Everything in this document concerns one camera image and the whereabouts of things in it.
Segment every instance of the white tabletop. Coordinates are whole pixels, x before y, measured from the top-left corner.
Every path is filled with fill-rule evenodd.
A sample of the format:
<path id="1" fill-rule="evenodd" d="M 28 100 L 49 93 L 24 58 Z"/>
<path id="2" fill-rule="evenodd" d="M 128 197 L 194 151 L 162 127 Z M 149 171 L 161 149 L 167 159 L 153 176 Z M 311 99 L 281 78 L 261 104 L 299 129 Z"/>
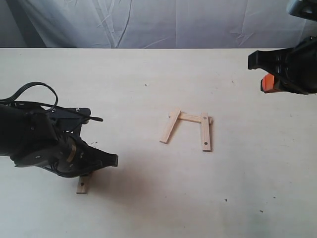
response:
<path id="1" fill-rule="evenodd" d="M 76 195 L 77 178 L 2 158 L 0 236 L 314 237 L 317 96 L 260 92 L 266 72 L 247 70 L 253 51 L 1 49 L 0 98 L 49 84 L 60 106 L 104 118 L 82 138 L 119 165 Z M 53 102 L 41 87 L 21 99 Z M 178 107 L 213 117 L 212 152 L 187 121 L 159 143 Z"/>

